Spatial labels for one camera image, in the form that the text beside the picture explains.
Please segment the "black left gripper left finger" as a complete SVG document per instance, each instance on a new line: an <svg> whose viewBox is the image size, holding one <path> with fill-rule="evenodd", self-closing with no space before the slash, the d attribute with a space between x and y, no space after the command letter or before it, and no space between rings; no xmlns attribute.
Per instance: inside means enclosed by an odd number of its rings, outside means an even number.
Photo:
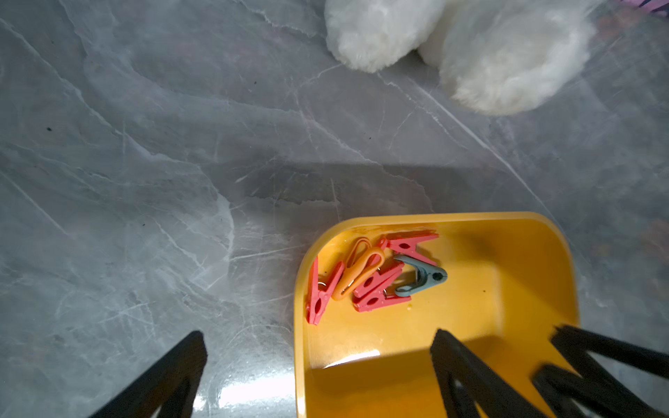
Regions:
<svg viewBox="0 0 669 418"><path fill-rule="evenodd" d="M93 415L190 417L206 364L204 334L193 331Z"/></svg>

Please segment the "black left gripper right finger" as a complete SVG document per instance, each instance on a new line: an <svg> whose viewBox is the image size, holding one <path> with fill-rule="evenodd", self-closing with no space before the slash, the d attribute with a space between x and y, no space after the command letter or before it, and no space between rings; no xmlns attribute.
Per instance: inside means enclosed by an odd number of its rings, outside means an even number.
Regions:
<svg viewBox="0 0 669 418"><path fill-rule="evenodd" d="M544 416L450 332L437 330L430 359L447 416Z"/></svg>

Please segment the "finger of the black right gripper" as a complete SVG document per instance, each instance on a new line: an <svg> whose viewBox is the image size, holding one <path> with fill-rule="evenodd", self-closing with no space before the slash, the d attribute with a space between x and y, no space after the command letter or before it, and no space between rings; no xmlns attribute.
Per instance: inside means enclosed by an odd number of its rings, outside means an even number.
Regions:
<svg viewBox="0 0 669 418"><path fill-rule="evenodd" d="M543 366L532 383L556 417L585 417L580 405L599 417L663 417L618 389L588 381L553 365Z"/></svg>
<svg viewBox="0 0 669 418"><path fill-rule="evenodd" d="M571 367L587 379L613 379L613 376L603 369L590 353L602 355L658 377L668 378L668 354L573 326L557 327L551 343Z"/></svg>

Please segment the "teal clothespin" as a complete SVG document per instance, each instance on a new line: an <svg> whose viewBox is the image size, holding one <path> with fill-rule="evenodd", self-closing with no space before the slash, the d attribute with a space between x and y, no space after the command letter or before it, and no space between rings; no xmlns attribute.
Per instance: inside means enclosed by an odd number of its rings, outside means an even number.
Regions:
<svg viewBox="0 0 669 418"><path fill-rule="evenodd" d="M411 297L448 280L448 273L439 266L433 266L407 255L397 255L395 260L411 266L416 271L416 279L413 283L395 289L395 295L398 297Z"/></svg>

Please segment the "yellow plastic storage box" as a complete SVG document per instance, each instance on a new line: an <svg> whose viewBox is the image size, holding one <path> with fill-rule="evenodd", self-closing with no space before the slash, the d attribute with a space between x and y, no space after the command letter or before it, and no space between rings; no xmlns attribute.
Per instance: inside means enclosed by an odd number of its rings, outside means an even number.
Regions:
<svg viewBox="0 0 669 418"><path fill-rule="evenodd" d="M320 322L307 309L313 279L329 281L357 239L426 235L416 252L447 277L395 306L367 313L329 301ZM294 387L301 417L443 417L434 350L466 382L468 362L487 367L533 413L551 409L532 384L543 365L567 367L556 329L578 324L566 239L534 212L357 218L331 227L304 255L294 289Z"/></svg>

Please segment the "orange clothespin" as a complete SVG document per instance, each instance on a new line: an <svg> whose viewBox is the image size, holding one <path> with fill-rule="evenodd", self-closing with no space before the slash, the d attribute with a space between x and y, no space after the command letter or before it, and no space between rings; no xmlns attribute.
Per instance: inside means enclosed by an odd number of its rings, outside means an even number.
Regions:
<svg viewBox="0 0 669 418"><path fill-rule="evenodd" d="M385 250L375 246L367 237L358 238L344 263L344 271L332 294L341 301L352 294L385 263Z"/></svg>

